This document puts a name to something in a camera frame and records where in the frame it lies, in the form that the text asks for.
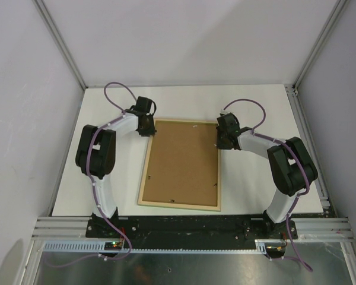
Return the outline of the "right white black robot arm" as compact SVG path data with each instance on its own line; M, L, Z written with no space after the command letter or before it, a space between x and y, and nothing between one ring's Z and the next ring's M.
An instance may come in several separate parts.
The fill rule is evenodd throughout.
M248 151L268 160L276 186L269 207L263 212L262 232L276 238L283 231L282 222L292 214L299 198L309 193L318 171L299 137L281 141L241 128L239 120L223 111L217 117L217 149Z

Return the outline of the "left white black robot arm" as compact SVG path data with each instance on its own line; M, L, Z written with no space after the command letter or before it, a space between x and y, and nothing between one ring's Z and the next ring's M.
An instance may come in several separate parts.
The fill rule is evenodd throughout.
M157 105L152 99L138 97L136 103L123 110L118 118L103 126L86 125L82 129L75 164L91 180L95 202L93 214L102 218L98 229L108 238L119 230L119 222L112 218L117 205L110 181L116 161L116 140L131 132L142 137L155 135L156 110Z

